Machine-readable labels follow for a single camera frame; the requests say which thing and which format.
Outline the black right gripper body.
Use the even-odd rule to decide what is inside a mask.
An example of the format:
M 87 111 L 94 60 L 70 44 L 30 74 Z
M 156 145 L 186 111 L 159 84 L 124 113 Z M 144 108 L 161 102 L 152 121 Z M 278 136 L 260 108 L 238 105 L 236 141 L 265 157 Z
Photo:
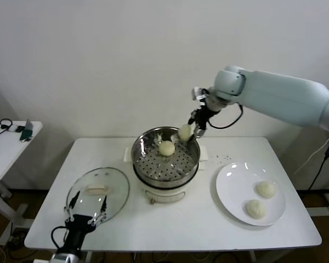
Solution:
M 196 126 L 199 129 L 206 129 L 209 119 L 217 115 L 220 111 L 210 110 L 204 102 L 201 102 L 199 108 L 196 110 Z

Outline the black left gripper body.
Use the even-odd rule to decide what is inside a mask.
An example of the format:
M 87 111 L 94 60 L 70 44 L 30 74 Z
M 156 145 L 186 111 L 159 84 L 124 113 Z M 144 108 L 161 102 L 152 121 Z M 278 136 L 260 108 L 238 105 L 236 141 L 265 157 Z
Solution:
M 73 215 L 65 220 L 68 235 L 65 239 L 64 249 L 81 249 L 87 234 L 95 231 L 94 223 L 89 222 L 93 218 L 87 215 Z

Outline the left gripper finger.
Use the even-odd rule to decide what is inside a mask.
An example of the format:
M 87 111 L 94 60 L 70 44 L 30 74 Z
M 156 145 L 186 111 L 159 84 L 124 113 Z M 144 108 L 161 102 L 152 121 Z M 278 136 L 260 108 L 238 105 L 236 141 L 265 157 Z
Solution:
M 92 219 L 88 221 L 90 225 L 100 225 L 103 224 L 107 219 L 107 195 L 103 198 L 99 198 L 99 202 L 102 202 L 100 208 L 94 212 Z
M 70 193 L 66 198 L 66 206 L 64 206 L 65 213 L 65 222 L 74 221 L 73 218 L 73 209 L 78 201 L 80 191 L 78 191 L 74 196 L 71 196 Z

